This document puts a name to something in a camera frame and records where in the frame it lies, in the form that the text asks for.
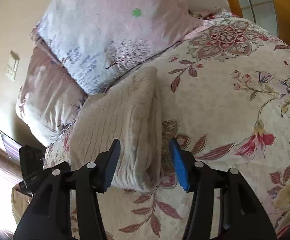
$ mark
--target folded towel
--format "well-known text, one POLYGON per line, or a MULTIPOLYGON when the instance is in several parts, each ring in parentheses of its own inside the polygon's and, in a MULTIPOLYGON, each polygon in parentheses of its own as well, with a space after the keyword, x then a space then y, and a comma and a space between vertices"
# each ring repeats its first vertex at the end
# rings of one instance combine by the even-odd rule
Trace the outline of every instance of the folded towel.
POLYGON ((106 94, 90 96, 79 113, 69 142, 71 168, 79 169, 121 142, 112 186, 140 192, 160 182, 161 108, 157 69, 132 73, 106 94))

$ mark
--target pillow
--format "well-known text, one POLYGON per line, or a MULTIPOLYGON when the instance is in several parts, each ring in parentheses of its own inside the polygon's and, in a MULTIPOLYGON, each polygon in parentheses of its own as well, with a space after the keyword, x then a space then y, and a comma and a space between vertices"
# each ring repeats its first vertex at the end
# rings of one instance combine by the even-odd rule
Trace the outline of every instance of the pillow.
POLYGON ((16 104, 32 134, 50 146, 75 122, 87 95, 52 54, 35 47, 16 104))
POLYGON ((200 27, 187 0, 53 0, 34 32, 88 94, 200 27))

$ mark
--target bed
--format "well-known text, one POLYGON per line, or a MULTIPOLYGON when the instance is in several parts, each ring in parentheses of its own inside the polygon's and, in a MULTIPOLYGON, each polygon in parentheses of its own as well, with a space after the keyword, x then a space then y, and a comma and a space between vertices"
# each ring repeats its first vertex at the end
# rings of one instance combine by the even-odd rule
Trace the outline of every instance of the bed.
MULTIPOLYGON (((211 25, 129 68, 107 88, 110 91, 146 67, 157 69, 163 174, 158 187, 149 193, 111 187, 99 196, 108 239, 182 237, 192 194, 177 183, 168 151, 172 137, 214 169, 239 169, 283 239, 290 234, 290 46, 224 9, 204 10, 191 17, 211 25)), ((66 64, 55 49, 58 43, 45 41, 45 52, 60 60, 53 65, 66 64)), ((81 104, 76 117, 86 100, 83 94, 77 96, 81 104)), ((17 108, 24 107, 20 102, 17 108)), ((71 163, 70 142, 76 124, 70 119, 58 138, 51 136, 44 168, 71 163)), ((216 191, 211 237, 217 236, 219 205, 216 191)), ((79 239, 74 191, 71 226, 79 239)))

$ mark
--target floral bedspread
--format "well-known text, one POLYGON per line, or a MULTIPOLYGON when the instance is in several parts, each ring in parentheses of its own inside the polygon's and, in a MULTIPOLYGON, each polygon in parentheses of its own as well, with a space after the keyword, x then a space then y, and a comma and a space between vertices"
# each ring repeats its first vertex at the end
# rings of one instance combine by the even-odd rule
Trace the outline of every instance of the floral bedspread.
MULTIPOLYGON (((278 236, 290 226, 290 47, 231 13, 208 19, 217 24, 141 66, 158 69, 164 177, 150 194, 111 187, 99 196, 108 239, 182 238, 192 193, 177 183, 168 152, 172 137, 212 168, 238 168, 278 236)), ((70 132, 47 149, 45 167, 69 161, 70 132)), ((75 192, 71 206, 79 238, 75 192)), ((211 236, 217 236, 217 219, 211 236)))

